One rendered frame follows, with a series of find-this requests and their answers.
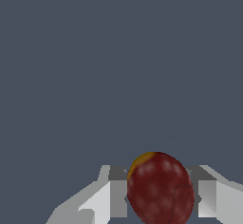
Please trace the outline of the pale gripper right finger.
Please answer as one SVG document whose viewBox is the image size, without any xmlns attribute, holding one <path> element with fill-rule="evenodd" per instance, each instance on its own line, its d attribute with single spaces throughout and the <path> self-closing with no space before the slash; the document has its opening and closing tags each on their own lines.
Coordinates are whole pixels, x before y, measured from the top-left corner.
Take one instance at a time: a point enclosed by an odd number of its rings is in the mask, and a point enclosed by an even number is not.
<svg viewBox="0 0 243 224">
<path fill-rule="evenodd" d="M 186 166 L 195 192 L 198 217 L 221 224 L 243 224 L 243 184 L 229 181 L 208 165 Z"/>
</svg>

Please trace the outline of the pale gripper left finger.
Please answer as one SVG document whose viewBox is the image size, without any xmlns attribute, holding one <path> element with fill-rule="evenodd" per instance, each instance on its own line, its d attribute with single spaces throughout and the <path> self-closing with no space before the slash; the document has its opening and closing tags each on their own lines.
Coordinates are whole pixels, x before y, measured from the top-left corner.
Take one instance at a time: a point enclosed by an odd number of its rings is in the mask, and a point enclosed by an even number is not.
<svg viewBox="0 0 243 224">
<path fill-rule="evenodd" d="M 103 165 L 98 179 L 59 205 L 47 224 L 108 224 L 127 217 L 125 166 Z"/>
</svg>

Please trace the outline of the dark red round fruit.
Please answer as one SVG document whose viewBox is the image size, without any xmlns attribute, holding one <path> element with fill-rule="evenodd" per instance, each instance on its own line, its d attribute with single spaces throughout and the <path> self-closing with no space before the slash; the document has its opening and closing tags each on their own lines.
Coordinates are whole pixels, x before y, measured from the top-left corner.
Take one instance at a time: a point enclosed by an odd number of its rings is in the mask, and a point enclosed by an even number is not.
<svg viewBox="0 0 243 224">
<path fill-rule="evenodd" d="M 186 224 L 195 202 L 185 168 L 161 152 L 147 152 L 134 160 L 127 175 L 127 197 L 145 224 Z"/>
</svg>

